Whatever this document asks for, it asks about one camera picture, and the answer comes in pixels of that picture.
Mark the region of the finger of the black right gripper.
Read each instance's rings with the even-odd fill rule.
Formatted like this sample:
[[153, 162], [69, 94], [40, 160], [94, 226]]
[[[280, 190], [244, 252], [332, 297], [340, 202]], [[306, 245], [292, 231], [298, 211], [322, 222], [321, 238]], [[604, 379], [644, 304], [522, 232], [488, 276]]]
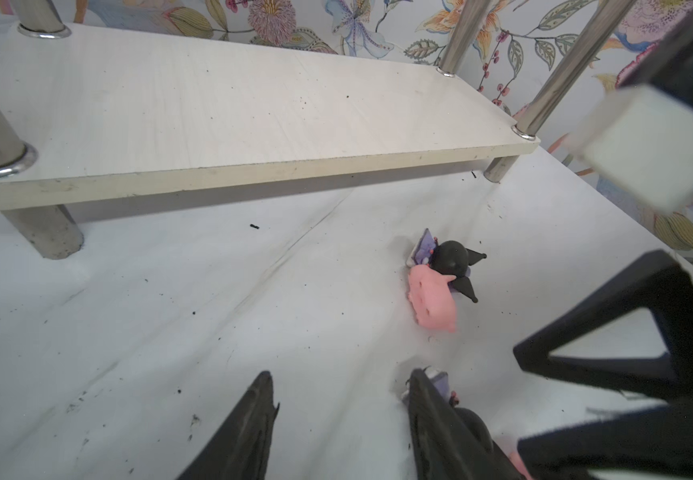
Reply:
[[517, 344], [524, 372], [676, 399], [693, 394], [693, 279], [663, 251], [642, 255]]
[[590, 479], [592, 470], [693, 478], [693, 397], [517, 442], [535, 479]]

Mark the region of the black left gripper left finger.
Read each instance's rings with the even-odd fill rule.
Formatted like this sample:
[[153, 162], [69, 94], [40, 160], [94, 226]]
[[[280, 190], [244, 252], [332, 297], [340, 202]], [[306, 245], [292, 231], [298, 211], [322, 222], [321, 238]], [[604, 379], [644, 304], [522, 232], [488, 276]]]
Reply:
[[272, 374], [262, 371], [180, 478], [266, 478], [278, 410]]

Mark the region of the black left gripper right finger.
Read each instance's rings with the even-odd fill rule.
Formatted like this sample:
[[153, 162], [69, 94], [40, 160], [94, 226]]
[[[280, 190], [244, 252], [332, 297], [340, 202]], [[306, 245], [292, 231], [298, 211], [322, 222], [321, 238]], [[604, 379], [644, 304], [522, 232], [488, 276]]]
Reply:
[[413, 370], [407, 382], [407, 412], [419, 479], [521, 479], [473, 411], [443, 396], [444, 376]]

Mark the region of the black purple figurine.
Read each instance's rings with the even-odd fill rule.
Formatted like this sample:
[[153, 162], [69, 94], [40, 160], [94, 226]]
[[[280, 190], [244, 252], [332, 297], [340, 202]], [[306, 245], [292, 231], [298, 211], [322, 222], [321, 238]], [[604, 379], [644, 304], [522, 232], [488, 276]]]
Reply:
[[448, 283], [449, 289], [477, 303], [478, 299], [470, 280], [470, 270], [486, 258], [486, 254], [468, 249], [457, 241], [440, 242], [426, 228], [411, 250], [406, 265], [409, 268], [426, 265], [441, 275], [452, 275], [454, 280]]
[[422, 371], [430, 380], [437, 392], [455, 411], [456, 415], [464, 423], [469, 432], [482, 445], [483, 449], [488, 453], [494, 452], [490, 432], [482, 419], [473, 411], [459, 407], [460, 399], [458, 398], [457, 393], [450, 388], [448, 374], [445, 371], [438, 370], [431, 366], [423, 368]]

